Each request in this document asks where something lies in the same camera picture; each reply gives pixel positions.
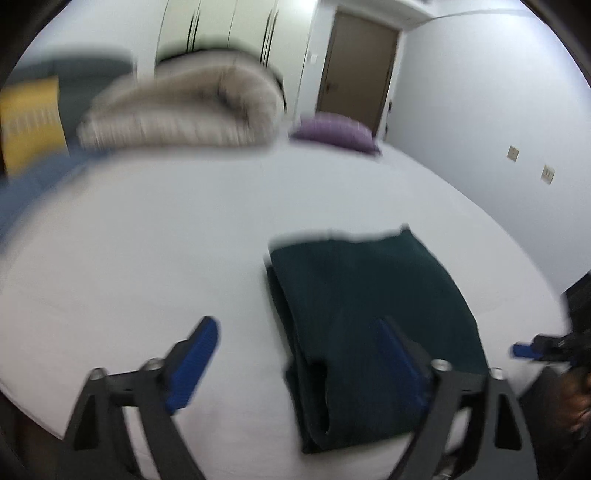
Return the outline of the person's right hand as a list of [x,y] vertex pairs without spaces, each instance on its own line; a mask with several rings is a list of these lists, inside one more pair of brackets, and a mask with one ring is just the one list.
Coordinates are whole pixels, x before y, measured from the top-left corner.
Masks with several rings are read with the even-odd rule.
[[554,422],[561,432],[573,433],[590,422],[590,373],[572,369],[559,377]]

